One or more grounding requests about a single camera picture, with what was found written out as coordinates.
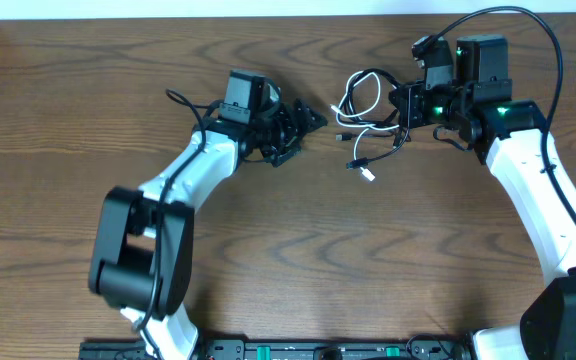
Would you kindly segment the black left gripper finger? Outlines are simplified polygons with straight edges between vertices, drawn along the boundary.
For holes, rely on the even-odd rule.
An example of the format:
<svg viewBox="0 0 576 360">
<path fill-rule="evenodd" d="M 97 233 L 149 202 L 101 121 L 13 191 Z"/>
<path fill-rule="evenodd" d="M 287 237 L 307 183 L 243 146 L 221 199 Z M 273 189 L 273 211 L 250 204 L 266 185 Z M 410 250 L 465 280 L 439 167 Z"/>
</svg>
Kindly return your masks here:
<svg viewBox="0 0 576 360">
<path fill-rule="evenodd" d="M 272 146 L 271 150 L 272 155 L 270 157 L 270 164 L 273 167 L 279 167 L 295 155 L 299 154 L 302 147 L 300 144 L 294 143 L 284 147 Z"/>
<path fill-rule="evenodd" d="M 298 135 L 307 135 L 328 124 L 327 119 L 323 115 L 313 110 L 300 98 L 293 102 L 293 114 Z"/>
</svg>

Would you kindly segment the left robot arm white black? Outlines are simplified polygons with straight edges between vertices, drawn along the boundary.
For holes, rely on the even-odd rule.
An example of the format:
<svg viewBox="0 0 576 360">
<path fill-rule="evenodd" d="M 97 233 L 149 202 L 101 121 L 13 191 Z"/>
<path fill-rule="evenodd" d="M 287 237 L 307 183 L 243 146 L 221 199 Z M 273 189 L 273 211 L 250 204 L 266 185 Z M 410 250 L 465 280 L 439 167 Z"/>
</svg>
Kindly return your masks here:
<svg viewBox="0 0 576 360">
<path fill-rule="evenodd" d="M 131 321 L 156 359 L 189 359 L 199 340 L 183 300 L 195 215 L 210 193 L 252 151 L 278 167 L 327 123 L 301 99 L 276 103 L 250 124 L 228 119 L 220 100 L 192 110 L 198 123 L 191 140 L 165 170 L 137 189 L 115 187 L 105 196 L 88 275 L 89 290 Z"/>
</svg>

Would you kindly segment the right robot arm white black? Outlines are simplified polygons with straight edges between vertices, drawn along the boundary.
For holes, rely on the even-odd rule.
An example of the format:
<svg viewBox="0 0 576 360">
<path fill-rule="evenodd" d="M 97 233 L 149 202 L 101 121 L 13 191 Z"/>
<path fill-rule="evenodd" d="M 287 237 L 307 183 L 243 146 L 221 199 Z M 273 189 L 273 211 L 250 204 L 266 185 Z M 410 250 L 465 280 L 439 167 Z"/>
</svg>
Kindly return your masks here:
<svg viewBox="0 0 576 360">
<path fill-rule="evenodd" d="M 478 330 L 458 359 L 576 359 L 576 188 L 546 118 L 514 100 L 501 35 L 427 36 L 412 46 L 421 80 L 390 94 L 401 124 L 455 131 L 499 181 L 529 235 L 545 288 L 515 325 Z"/>
</svg>

